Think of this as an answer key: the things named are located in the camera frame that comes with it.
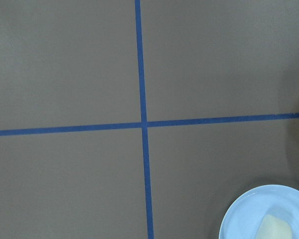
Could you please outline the white steamed bun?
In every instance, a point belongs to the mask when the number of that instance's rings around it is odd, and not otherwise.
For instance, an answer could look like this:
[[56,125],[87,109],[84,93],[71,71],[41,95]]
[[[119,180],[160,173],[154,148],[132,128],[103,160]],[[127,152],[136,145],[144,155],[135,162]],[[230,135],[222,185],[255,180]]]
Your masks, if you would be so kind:
[[256,239],[292,239],[291,226],[273,215],[264,216],[256,233]]

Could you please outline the light blue plate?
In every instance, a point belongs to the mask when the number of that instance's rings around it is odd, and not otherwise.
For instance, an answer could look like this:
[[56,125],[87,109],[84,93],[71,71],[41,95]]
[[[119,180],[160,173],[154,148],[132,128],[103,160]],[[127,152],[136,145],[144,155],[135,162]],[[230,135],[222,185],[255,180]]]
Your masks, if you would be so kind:
[[255,239],[264,216],[286,221],[293,239],[299,239],[299,190],[284,185],[264,185],[239,196],[226,211],[220,239]]

